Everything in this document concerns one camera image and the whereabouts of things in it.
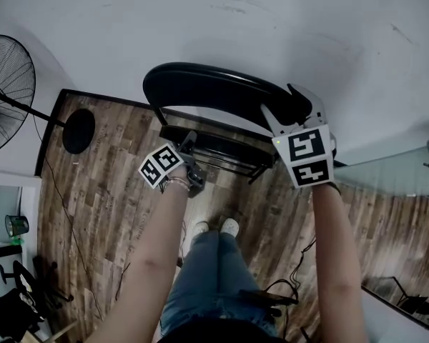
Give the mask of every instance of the wood-patterned floor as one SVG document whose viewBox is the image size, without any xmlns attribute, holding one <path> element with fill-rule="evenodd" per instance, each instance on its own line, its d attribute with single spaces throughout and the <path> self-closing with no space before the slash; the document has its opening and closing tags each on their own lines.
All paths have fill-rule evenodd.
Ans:
<svg viewBox="0 0 429 343">
<path fill-rule="evenodd" d="M 62 146 L 61 129 L 56 128 L 46 156 L 74 220 L 74 233 L 104 318 L 114 304 L 133 241 L 140 238 L 159 198 L 159 192 L 152 191 L 140 177 L 138 166 L 163 140 L 159 138 L 160 124 L 149 110 L 68 95 L 59 118 L 65 120 L 78 108 L 92 110 L 97 121 L 90 148 L 80 155 L 68 154 Z M 272 146 L 177 117 L 168 116 L 168 121 L 264 149 Z M 39 253 L 58 263 L 59 286 L 74 295 L 74 301 L 65 304 L 51 323 L 64 326 L 78 319 L 81 324 L 68 339 L 85 340 L 101 317 L 46 163 L 42 177 Z M 400 296 L 398 288 L 382 277 L 396 276 L 409 294 L 429 296 L 429 198 L 385 197 L 364 189 L 341 189 L 355 230 L 365 286 L 395 303 Z M 205 191 L 187 207 L 184 253 L 191 225 L 202 220 L 219 223 L 226 217 L 240 223 L 240 248 L 264 288 L 289 276 L 299 262 L 300 250 L 314 235 L 310 190 L 294 190 L 281 163 L 252 186 L 244 177 L 210 167 Z M 306 254 L 297 278 L 302 287 L 299 305 L 290 309 L 287 339 L 291 342 L 304 341 L 300 327 L 311 333 L 318 324 L 314 249 Z M 286 286 L 271 292 L 290 293 Z"/>
</svg>

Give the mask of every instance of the shoe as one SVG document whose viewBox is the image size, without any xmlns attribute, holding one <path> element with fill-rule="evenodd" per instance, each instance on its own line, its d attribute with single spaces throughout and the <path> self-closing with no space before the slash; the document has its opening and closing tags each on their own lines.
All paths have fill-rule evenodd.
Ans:
<svg viewBox="0 0 429 343">
<path fill-rule="evenodd" d="M 195 238 L 197 235 L 202 232 L 209 231 L 208 224 L 205 221 L 197 222 L 192 229 L 192 238 Z"/>
<path fill-rule="evenodd" d="M 225 232 L 226 234 L 231 234 L 233 237 L 236 237 L 239 230 L 240 227 L 238 226 L 238 222 L 234 219 L 227 219 L 224 221 L 224 224 L 222 224 L 220 232 Z"/>
</svg>

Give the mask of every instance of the glass panel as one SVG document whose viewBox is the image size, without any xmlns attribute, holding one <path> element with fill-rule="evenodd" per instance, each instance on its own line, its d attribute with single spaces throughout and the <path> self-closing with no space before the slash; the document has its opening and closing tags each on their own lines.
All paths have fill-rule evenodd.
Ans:
<svg viewBox="0 0 429 343">
<path fill-rule="evenodd" d="M 382 159 L 335 169 L 338 182 L 391 195 L 429 195 L 426 146 Z"/>
</svg>

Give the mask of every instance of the jeans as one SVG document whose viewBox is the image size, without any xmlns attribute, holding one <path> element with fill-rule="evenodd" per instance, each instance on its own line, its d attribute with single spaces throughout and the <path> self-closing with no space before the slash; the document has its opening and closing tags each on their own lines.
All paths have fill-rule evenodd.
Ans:
<svg viewBox="0 0 429 343">
<path fill-rule="evenodd" d="M 248 271 L 235 238 L 218 232 L 197 235 L 162 312 L 162 336 L 193 319 L 217 317 L 246 320 L 276 337 L 273 318 L 265 309 L 241 298 L 241 289 L 260 288 Z"/>
</svg>

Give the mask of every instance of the fan stand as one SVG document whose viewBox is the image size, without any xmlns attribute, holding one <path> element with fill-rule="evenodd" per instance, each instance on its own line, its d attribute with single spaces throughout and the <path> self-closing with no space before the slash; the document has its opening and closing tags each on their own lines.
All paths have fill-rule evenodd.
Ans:
<svg viewBox="0 0 429 343">
<path fill-rule="evenodd" d="M 10 99 L 1 93 L 0 101 L 22 111 L 26 111 L 27 113 L 33 114 L 49 123 L 62 127 L 64 129 L 62 133 L 62 143 L 70 154 L 81 154 L 89 147 L 92 139 L 94 138 L 95 118 L 93 113 L 88 109 L 78 109 L 74 111 L 64 123 L 58 119 L 47 116 L 44 113 L 36 111 L 26 104 Z"/>
</svg>

